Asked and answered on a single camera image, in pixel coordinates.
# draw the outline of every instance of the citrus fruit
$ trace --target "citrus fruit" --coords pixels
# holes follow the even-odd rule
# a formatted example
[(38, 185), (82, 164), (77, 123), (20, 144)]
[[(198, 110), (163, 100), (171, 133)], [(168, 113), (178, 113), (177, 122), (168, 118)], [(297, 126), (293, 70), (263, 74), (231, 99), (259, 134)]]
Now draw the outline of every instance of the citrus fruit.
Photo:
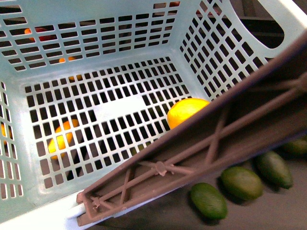
[(263, 193), (261, 179), (243, 167), (234, 166), (224, 170), (221, 180), (229, 193), (243, 200), (254, 200)]
[[(79, 122), (78, 122), (77, 119), (72, 119), (71, 121), (72, 121), (73, 127), (78, 127), (79, 126)], [(63, 127), (64, 127), (64, 130), (69, 130), (71, 128), (71, 125), (70, 125), (69, 121), (64, 122), (63, 123)], [(55, 132), (59, 133), (61, 131), (62, 131), (62, 129), (59, 126), (56, 129)], [(66, 139), (67, 139), (67, 143), (70, 144), (70, 142), (72, 141), (72, 133), (67, 133), (66, 134)], [(57, 144), (59, 150), (63, 150), (63, 149), (66, 148), (63, 135), (58, 136), (56, 141), (54, 141), (54, 139), (51, 139), (51, 141), (50, 141), (50, 143), (48, 145), (49, 153), (53, 153), (53, 152), (56, 151), (56, 144)], [(52, 156), (51, 158), (54, 159), (54, 160), (58, 159), (57, 156)]]
[(273, 184), (289, 189), (293, 179), (288, 165), (276, 152), (269, 151), (256, 157), (256, 165), (261, 174)]
[(175, 128), (209, 103), (209, 101), (200, 98), (187, 98), (177, 102), (167, 113), (169, 127)]
[[(5, 132), (5, 127), (4, 127), (4, 124), (2, 124), (1, 123), (1, 131), (2, 131), (2, 135), (4, 136), (4, 137), (7, 137), (6, 136), (6, 132)], [(9, 130), (9, 134), (10, 134), (10, 138), (12, 139), (12, 132)]]
[[(37, 28), (35, 28), (35, 31), (38, 32), (38, 33), (40, 33), (40, 32), (46, 32), (47, 29), (41, 28), (41, 27), (37, 27)], [(30, 28), (27, 28), (27, 29), (24, 30), (24, 33), (25, 33), (25, 34), (31, 34), (32, 31), (31, 31)], [(54, 38), (55, 38), (54, 35), (46, 35), (46, 36), (40, 36), (40, 37), (39, 37), (39, 40), (40, 40), (41, 42), (44, 42), (44, 41), (53, 40)], [(31, 41), (33, 41), (33, 42), (35, 41), (35, 39), (34, 39), (33, 37), (30, 37), (29, 39), (30, 39)]]
[(283, 150), (296, 156), (304, 155), (307, 153), (306, 137), (291, 141), (282, 146)]
[(209, 219), (224, 219), (227, 206), (223, 195), (207, 183), (198, 183), (191, 189), (191, 200), (197, 209)]

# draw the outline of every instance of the lemon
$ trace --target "lemon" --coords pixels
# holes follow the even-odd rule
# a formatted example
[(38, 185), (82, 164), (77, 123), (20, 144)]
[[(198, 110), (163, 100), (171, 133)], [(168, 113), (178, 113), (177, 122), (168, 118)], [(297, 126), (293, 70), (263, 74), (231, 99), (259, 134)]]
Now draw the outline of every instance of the lemon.
[[(4, 137), (6, 137), (6, 132), (5, 132), (5, 127), (4, 127), (4, 124), (1, 124), (1, 131), (2, 131), (2, 135)], [(10, 134), (10, 138), (12, 139), (12, 132), (9, 130), (9, 134)]]
[(187, 98), (177, 102), (167, 113), (169, 127), (175, 128), (209, 103), (209, 101), (200, 98)]
[[(77, 119), (72, 119), (71, 121), (72, 121), (72, 125), (73, 125), (74, 127), (78, 127), (78, 126), (79, 126), (79, 122), (78, 122)], [(64, 122), (64, 123), (63, 123), (63, 127), (64, 127), (64, 130), (69, 130), (69, 129), (71, 128), (71, 125), (70, 125), (69, 121)], [(62, 131), (62, 129), (61, 129), (61, 127), (59, 126), (59, 127), (56, 129), (55, 132), (56, 132), (56, 133), (59, 133), (59, 132), (61, 132), (61, 131)], [(67, 133), (67, 134), (66, 134), (66, 139), (67, 139), (67, 143), (69, 144), (69, 143), (72, 141), (72, 133)], [(53, 153), (53, 152), (56, 151), (56, 144), (58, 145), (59, 150), (63, 150), (63, 149), (66, 148), (63, 135), (58, 136), (56, 141), (54, 141), (54, 139), (51, 139), (51, 141), (50, 141), (50, 143), (49, 143), (49, 145), (48, 145), (49, 153)], [(53, 160), (57, 160), (57, 159), (58, 159), (57, 156), (52, 156), (51, 158), (52, 158)]]
[(223, 195), (207, 183), (198, 183), (191, 189), (191, 200), (197, 209), (209, 219), (224, 219), (227, 205)]
[(269, 151), (256, 157), (256, 165), (261, 174), (273, 184), (286, 189), (293, 186), (290, 169), (276, 152)]
[(243, 167), (231, 167), (222, 172), (221, 180), (229, 193), (254, 200), (263, 194), (263, 184), (257, 174)]

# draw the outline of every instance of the lime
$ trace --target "lime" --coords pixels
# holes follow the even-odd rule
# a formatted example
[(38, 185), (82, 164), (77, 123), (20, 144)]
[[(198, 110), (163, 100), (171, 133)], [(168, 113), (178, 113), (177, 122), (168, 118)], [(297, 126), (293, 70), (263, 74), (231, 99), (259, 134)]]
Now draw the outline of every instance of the lime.
[(200, 98), (187, 98), (177, 102), (167, 113), (169, 127), (175, 128), (209, 103), (209, 101)]
[(283, 150), (296, 156), (304, 155), (307, 153), (307, 137), (291, 141), (283, 145)]
[(227, 206), (223, 195), (207, 183), (198, 183), (191, 189), (191, 199), (197, 209), (209, 219), (224, 219)]
[(293, 186), (289, 167), (276, 152), (269, 151), (256, 157), (256, 165), (261, 174), (273, 184), (286, 189)]
[(229, 193), (243, 200), (254, 200), (263, 193), (261, 179), (243, 167), (231, 167), (222, 172), (221, 180)]

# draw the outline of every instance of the red object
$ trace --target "red object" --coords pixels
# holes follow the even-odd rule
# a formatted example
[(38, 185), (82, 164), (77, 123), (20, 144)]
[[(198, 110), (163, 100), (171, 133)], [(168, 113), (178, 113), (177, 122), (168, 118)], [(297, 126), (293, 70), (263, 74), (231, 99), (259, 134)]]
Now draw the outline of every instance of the red object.
[[(35, 31), (36, 31), (37, 33), (41, 33), (41, 32), (46, 32), (46, 31), (48, 31), (48, 30), (45, 29), (45, 28), (37, 27), (37, 28), (35, 28)], [(25, 33), (25, 34), (31, 34), (32, 32), (31, 32), (30, 29), (26, 29), (26, 30), (24, 31), (24, 33)], [(35, 39), (34, 39), (33, 37), (30, 37), (29, 39), (30, 39), (31, 41), (35, 41)], [(40, 40), (41, 42), (49, 41), (49, 40), (53, 40), (53, 39), (55, 39), (55, 36), (54, 36), (54, 35), (46, 35), (46, 36), (40, 36), (40, 37), (39, 37), (39, 40)]]

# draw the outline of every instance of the orange fruit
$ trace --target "orange fruit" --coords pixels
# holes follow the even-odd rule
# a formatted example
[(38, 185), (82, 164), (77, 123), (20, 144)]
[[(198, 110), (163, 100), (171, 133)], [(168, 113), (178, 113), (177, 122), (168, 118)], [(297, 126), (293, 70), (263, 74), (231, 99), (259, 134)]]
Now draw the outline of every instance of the orange fruit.
[(200, 98), (183, 99), (172, 106), (167, 113), (167, 122), (171, 129), (206, 107), (210, 102)]

